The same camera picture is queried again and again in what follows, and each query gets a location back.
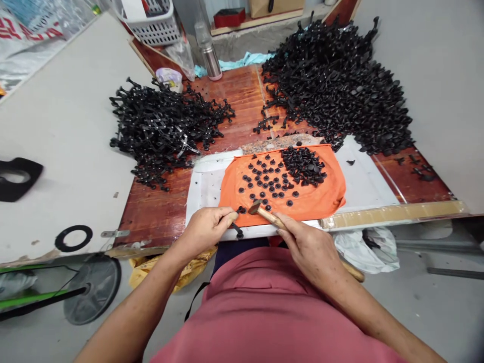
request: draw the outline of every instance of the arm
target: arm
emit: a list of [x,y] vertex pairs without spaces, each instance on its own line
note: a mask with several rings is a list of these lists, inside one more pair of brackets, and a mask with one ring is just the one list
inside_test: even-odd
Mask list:
[[278,233],[302,273],[365,334],[393,348],[408,362],[445,362],[344,269],[330,234],[284,214],[274,214],[290,231],[280,229]]
[[237,216],[230,207],[197,211],[181,237],[160,257],[143,282],[109,315],[75,362],[141,361],[182,269],[198,254],[217,244]]

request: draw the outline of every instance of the orange cloth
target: orange cloth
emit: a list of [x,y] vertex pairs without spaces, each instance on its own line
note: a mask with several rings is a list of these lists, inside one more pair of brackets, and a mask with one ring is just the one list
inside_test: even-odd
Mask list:
[[[331,149],[331,145],[314,145],[307,146],[307,148],[310,149],[311,152],[316,151],[316,156],[319,156],[319,161],[322,161],[325,164],[322,172],[325,172],[328,176],[324,179],[324,183],[319,184],[318,187],[313,185],[302,187],[300,184],[298,185],[294,183],[292,177],[288,175],[289,182],[294,184],[294,189],[289,189],[284,192],[284,198],[278,197],[274,199],[272,198],[272,193],[269,191],[269,188],[264,189],[257,186],[257,182],[254,180],[256,174],[253,174],[248,166],[251,163],[257,170],[263,170],[263,168],[256,165],[257,159],[252,160],[252,155],[245,155],[235,158],[225,171],[219,205],[230,206],[234,210],[237,210],[239,206],[243,206],[248,210],[253,203],[249,195],[254,193],[257,199],[263,199],[259,196],[259,193],[265,192],[266,196],[264,198],[269,201],[269,205],[272,207],[271,212],[282,212],[299,221],[326,218],[333,215],[339,207],[346,203],[344,198],[346,183],[344,181],[343,172],[341,171],[338,160],[336,160],[334,152]],[[276,161],[275,165],[269,164],[271,159],[265,159],[267,154],[271,156],[271,159]],[[277,168],[277,164],[282,161],[280,151],[257,154],[257,157],[263,163],[267,164],[267,169],[270,167],[274,169]],[[279,183],[282,185],[282,174],[284,173],[287,173],[285,167],[281,168],[281,172],[278,174],[274,172],[266,175],[270,177],[269,180],[278,177],[280,179]],[[252,178],[252,183],[254,184],[252,189],[249,189],[247,187],[248,183],[242,179],[244,174]],[[244,188],[244,192],[239,193],[239,188]],[[275,191],[279,193],[282,189],[276,189]],[[294,191],[299,192],[299,197],[295,198],[292,196],[292,192]],[[286,205],[288,200],[294,202],[292,207]],[[250,215],[249,213],[246,213],[239,215],[236,224],[239,227],[246,227],[269,224],[269,222],[260,215]]]

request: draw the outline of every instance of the hammer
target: hammer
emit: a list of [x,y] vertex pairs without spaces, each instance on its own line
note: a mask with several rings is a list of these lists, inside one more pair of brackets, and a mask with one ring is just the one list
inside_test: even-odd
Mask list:
[[[261,217],[264,217],[266,220],[271,222],[273,225],[275,225],[277,228],[284,229],[288,231],[284,223],[277,218],[274,214],[269,213],[264,209],[264,207],[261,207],[262,204],[262,199],[256,200],[253,205],[249,208],[249,213],[254,215],[254,214],[259,214]],[[344,268],[358,281],[358,282],[363,282],[365,280],[365,275],[355,269],[352,265],[348,264],[345,261],[341,261],[343,264]]]

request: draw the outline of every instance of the hand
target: hand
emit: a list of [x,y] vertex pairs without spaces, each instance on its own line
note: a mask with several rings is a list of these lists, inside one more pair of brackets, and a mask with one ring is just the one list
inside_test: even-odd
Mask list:
[[187,263],[215,246],[238,217],[231,207],[202,208],[190,218],[181,237],[169,250],[176,250]]
[[346,273],[329,233],[282,213],[275,212],[274,215],[290,231],[278,229],[277,233],[286,241],[292,259],[314,286],[322,289],[322,282]]

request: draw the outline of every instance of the hammer handle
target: hammer handle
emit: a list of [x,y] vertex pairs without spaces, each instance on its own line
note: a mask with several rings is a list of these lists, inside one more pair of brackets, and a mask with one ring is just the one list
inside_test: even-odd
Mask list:
[[[266,211],[263,208],[259,208],[257,213],[260,216],[267,219],[272,224],[274,224],[277,228],[284,229],[284,230],[288,231],[288,229],[286,228],[284,223],[282,223],[282,221],[279,218],[277,218],[274,214],[269,213],[268,211]],[[341,263],[343,264],[344,268],[351,274],[351,276],[353,276],[358,282],[364,282],[365,275],[363,275],[363,273],[361,271],[358,271],[352,265],[350,265],[349,263],[347,263],[345,261],[341,261]]]
[[260,216],[262,216],[265,219],[267,219],[272,224],[274,224],[277,228],[284,229],[284,230],[288,231],[288,229],[286,228],[286,226],[284,225],[284,223],[282,223],[282,221],[279,218],[277,218],[274,214],[269,213],[268,211],[266,211],[265,209],[263,209],[261,207],[259,207],[259,210],[257,211],[257,213]]

